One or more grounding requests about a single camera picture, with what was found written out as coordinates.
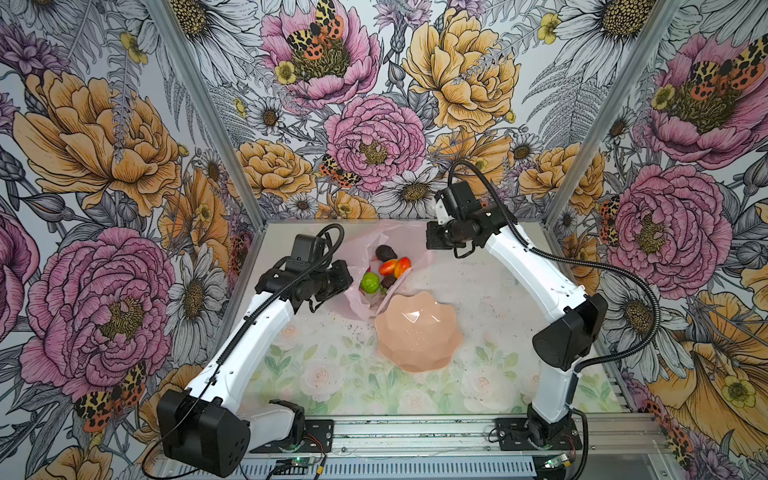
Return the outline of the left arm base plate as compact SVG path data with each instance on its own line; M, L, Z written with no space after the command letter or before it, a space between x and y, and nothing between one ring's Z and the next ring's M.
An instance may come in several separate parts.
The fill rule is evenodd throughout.
M330 453L333 446L335 422L310 419L304 424L302 438L297 443L290 439L273 441L252 450L252 453Z

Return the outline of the dark avocado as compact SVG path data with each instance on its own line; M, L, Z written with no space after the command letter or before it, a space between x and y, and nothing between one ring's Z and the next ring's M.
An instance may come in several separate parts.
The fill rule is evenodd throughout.
M398 255L394 249L389 245L379 245L375 250L376 259L382 263L389 262L391 260L397 260Z

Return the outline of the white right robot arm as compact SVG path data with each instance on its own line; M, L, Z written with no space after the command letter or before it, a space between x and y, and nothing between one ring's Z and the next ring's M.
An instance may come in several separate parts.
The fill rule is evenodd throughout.
M607 302L565 276L523 230L507 222L503 208L476 202L461 208L439 199L435 213L427 224L429 250L482 248L514 275L543 313L546 326L532 338L540 360L539 383L524 432L534 447L549 447L570 429L580 379L576 367L590 353Z

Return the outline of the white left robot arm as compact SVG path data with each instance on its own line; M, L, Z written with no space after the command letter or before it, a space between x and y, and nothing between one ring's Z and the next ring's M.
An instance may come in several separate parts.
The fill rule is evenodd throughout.
M290 260L265 272L225 345L185 387L162 395L157 419L163 454L196 471L227 477L257 448L300 445L303 407L272 400L245 417L238 411L251 377L300 307L315 307L352 283L344 260L317 266Z

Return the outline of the green lime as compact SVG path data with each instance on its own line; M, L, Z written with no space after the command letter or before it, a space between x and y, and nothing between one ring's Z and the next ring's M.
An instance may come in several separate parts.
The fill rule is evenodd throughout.
M366 272L360 282L360 289L369 295L377 294L381 289L381 278L373 272Z

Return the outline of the pink flower-shaped bowl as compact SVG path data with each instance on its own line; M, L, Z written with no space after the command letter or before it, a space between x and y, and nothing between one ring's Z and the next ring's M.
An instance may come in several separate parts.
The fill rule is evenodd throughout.
M374 326L380 354L407 373L447 367L464 342L455 308L427 291L395 295Z

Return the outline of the aluminium front rail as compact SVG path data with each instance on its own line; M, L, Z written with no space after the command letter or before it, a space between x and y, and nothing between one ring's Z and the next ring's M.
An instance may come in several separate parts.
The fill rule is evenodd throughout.
M328 416L330 453L249 453L243 479L682 479L647 414L573 417L577 451L501 451L494 420L523 415Z

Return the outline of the red yellow mango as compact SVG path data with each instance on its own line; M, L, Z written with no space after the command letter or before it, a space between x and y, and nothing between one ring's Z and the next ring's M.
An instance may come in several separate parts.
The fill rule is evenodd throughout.
M395 270L396 270L396 267L397 267L397 263L398 263L397 259L388 260L388 261L382 263L380 265L380 267L379 267L379 274L382 277L385 277L385 276L391 275L391 274L395 275Z

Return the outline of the right aluminium corner post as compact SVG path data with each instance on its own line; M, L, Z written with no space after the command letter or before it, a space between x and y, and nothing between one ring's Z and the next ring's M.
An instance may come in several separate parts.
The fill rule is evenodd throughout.
M555 225L557 218L569 204L582 177L598 153L607 130L619 114L623 100L631 93L633 85L650 61L651 56L657 52L662 36L671 25L681 4L682 1L669 0L657 1L654 5L646 26L641 30L637 42L630 50L627 64L618 69L606 100L598 110L595 121L582 142L570 170L565 175L562 185L543 217L542 222L546 229Z

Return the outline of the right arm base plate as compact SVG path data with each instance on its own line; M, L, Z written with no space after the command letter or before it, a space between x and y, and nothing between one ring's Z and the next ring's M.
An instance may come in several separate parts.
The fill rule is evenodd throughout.
M549 424L523 417L499 417L490 436L501 451L577 451L582 440L573 419L566 415Z

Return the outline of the aluminium corner post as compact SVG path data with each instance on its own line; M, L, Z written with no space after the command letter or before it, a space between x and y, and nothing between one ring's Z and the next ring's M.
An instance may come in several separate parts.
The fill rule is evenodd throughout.
M657 1L654 5L646 26L641 30L637 42L630 50L627 64L618 69L606 100L598 110L595 121L582 142L570 170L565 175L562 185L543 217L542 222L546 229L555 225L557 218L569 204L582 177L598 153L607 130L619 114L623 100L631 93L633 85L650 61L651 56L657 52L662 36L671 25L681 4L682 1L669 0Z
M196 56L183 35L170 3L168 1L149 1L147 9L174 62L179 78L184 83L200 118L203 120L206 131L231 175L234 187L240 196L251 224L258 234L263 234L266 220L262 210L236 157L235 149L210 95L204 76L197 66Z

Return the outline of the orange yellow mango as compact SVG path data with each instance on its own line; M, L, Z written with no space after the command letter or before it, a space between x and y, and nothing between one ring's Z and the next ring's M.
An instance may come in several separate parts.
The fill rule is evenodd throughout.
M408 257L402 257L397 260L395 264L395 268L393 270L393 275L396 279L399 279L410 268L411 268L411 260Z

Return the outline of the left aluminium corner post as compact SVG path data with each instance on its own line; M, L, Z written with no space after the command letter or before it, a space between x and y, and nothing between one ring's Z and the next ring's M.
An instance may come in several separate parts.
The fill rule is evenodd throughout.
M231 175L234 187L240 196L251 224L258 234L263 234L266 220L262 210L236 157L235 149L210 95L204 76L197 66L196 56L183 35L170 3L168 1L149 1L147 9L174 62L179 78L184 83L200 118L203 120L206 131Z

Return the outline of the pink plastic bag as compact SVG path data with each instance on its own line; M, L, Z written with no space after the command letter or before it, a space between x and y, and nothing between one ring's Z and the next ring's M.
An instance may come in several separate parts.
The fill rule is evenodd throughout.
M425 221L353 222L335 259L346 262L352 286L328 301L336 314L368 321L382 313L396 294L405 292L409 275L428 267Z

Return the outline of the dark purple plum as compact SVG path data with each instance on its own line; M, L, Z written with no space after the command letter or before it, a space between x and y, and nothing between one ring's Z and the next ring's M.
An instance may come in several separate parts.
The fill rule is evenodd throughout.
M383 289L389 290L397 281L394 274L387 275L381 279L380 285Z

